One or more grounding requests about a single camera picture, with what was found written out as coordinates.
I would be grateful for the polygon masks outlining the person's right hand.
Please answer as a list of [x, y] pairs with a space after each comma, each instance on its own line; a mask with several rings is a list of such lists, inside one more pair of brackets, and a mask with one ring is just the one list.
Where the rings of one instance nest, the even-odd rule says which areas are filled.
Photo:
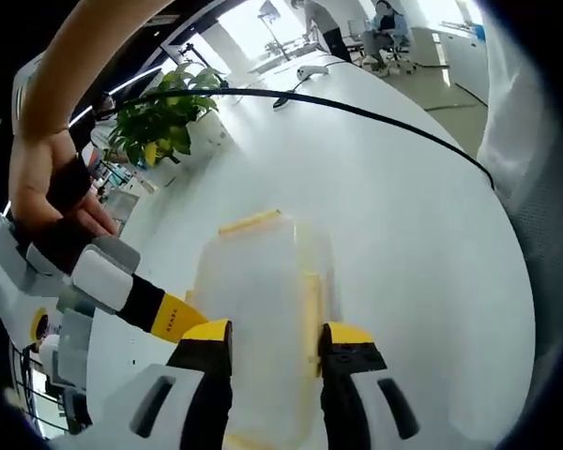
[[61, 218], [72, 218], [96, 236], [115, 235], [118, 227], [88, 187], [71, 207], [59, 210], [47, 195], [55, 173], [77, 157], [66, 129], [51, 136], [13, 141], [9, 163], [8, 198], [13, 218], [31, 233], [47, 229]]

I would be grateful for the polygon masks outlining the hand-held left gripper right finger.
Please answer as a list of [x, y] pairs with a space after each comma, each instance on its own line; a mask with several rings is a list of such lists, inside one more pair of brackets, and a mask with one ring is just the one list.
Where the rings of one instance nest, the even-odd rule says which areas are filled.
[[408, 449], [422, 423], [367, 331], [326, 322], [318, 342], [330, 449]]

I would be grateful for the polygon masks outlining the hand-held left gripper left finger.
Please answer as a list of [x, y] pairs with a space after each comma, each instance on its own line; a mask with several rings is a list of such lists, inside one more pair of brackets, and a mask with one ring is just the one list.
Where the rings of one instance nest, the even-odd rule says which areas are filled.
[[232, 322], [192, 327], [166, 365], [151, 365], [107, 397], [71, 449], [221, 449], [232, 406]]

